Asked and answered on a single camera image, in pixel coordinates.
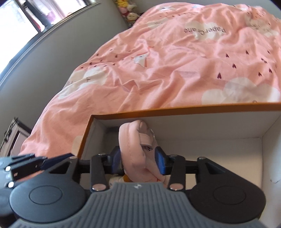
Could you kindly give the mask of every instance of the open box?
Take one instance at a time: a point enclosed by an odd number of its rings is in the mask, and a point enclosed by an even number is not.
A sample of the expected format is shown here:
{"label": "open box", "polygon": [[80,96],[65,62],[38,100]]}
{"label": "open box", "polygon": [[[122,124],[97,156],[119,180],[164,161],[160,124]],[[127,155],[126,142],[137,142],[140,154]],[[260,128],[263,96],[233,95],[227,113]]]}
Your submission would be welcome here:
{"label": "open box", "polygon": [[[78,157],[110,153],[118,145],[118,129],[142,119],[154,131],[166,154],[187,160],[205,156],[260,187],[266,207],[260,221],[269,228],[281,224],[281,104],[231,104],[143,110],[92,115]],[[87,177],[81,185],[89,187]],[[195,176],[186,175],[191,189]]]}

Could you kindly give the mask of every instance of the pink cloth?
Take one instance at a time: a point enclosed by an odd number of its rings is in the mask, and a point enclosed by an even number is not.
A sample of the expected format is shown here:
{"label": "pink cloth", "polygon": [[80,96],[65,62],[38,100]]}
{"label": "pink cloth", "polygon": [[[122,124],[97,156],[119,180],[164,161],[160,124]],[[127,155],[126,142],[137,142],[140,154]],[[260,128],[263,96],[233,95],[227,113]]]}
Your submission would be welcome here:
{"label": "pink cloth", "polygon": [[76,154],[91,114],[280,102],[280,28],[260,7],[155,6],[72,73],[22,154]]}
{"label": "pink cloth", "polygon": [[133,182],[165,181],[155,161],[157,142],[145,122],[136,120],[119,128],[119,146],[125,173]]}

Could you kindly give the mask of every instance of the black cable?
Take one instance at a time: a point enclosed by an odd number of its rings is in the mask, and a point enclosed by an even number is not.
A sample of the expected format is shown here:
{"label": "black cable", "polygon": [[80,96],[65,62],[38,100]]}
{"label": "black cable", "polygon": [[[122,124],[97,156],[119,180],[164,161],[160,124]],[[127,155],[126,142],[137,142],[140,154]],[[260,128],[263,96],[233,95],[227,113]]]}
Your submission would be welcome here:
{"label": "black cable", "polygon": [[1,144],[1,147],[0,147],[0,152],[1,152],[2,147],[4,146],[4,144],[6,142],[8,142],[9,137],[10,137],[10,135],[12,133],[12,130],[13,130],[14,126],[16,125],[16,123],[18,122],[18,120],[19,120],[19,118],[16,118],[15,121],[13,123],[11,123],[11,125],[9,126],[9,129],[7,131],[5,131],[5,133],[4,133],[4,140],[3,140],[2,144]]}

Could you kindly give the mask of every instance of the bed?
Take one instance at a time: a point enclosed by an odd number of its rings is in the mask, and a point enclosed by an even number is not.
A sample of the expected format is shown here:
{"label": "bed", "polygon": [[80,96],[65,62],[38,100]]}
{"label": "bed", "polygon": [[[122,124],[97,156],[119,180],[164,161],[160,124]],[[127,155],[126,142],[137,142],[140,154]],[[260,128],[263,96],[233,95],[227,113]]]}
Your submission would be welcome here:
{"label": "bed", "polygon": [[[21,153],[77,155],[92,114],[231,104],[280,111],[280,34],[280,19],[258,6],[155,6],[74,70]],[[249,156],[261,172],[262,155]]]}

